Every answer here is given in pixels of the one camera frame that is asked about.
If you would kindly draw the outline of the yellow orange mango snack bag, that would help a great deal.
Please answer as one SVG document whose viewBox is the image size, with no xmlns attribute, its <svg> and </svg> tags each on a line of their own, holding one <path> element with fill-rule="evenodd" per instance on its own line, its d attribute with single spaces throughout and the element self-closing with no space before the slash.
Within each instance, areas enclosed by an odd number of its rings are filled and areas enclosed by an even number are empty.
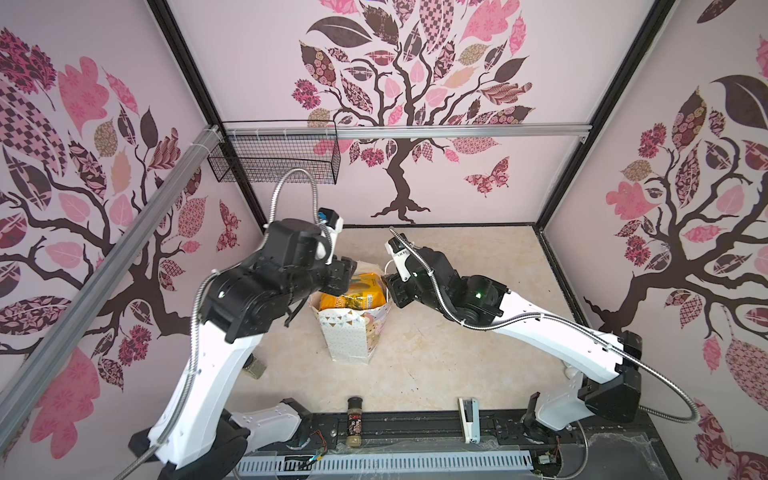
<svg viewBox="0 0 768 480">
<path fill-rule="evenodd" d="M 349 289 L 339 296 L 323 293 L 320 297 L 320 311 L 330 309 L 371 310 L 386 304 L 386 289 L 376 273 L 356 274 L 352 277 Z"/>
</svg>

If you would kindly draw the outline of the white paper bag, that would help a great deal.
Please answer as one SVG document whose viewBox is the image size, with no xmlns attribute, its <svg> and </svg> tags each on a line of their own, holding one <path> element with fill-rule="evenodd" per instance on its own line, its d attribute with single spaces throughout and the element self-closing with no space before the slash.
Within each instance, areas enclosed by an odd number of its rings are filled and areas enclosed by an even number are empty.
<svg viewBox="0 0 768 480">
<path fill-rule="evenodd" d="M 359 262 L 354 275 L 362 273 L 376 273 L 383 281 L 384 271 L 378 265 Z M 333 361 L 351 364 L 370 362 L 391 309 L 386 286 L 385 289 L 387 302 L 384 306 L 362 311 L 347 308 L 320 311 L 318 307 L 323 293 L 310 297 L 311 310 L 319 322 Z"/>
</svg>

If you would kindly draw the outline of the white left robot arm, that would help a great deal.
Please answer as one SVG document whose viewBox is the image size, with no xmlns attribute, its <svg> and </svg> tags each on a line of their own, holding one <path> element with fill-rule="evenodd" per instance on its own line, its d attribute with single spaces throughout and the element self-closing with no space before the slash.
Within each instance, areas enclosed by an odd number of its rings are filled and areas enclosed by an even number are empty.
<svg viewBox="0 0 768 480">
<path fill-rule="evenodd" d="M 334 254 L 343 226 L 325 208 L 313 222 L 274 221 L 251 255 L 203 281 L 193 302 L 190 358 L 158 421 L 131 437 L 136 459 L 120 478 L 158 461 L 164 479 L 223 479 L 246 454 L 296 438 L 311 415 L 293 399 L 249 413 L 225 405 L 274 321 L 292 321 L 316 292 L 348 289 L 357 263 Z"/>
</svg>

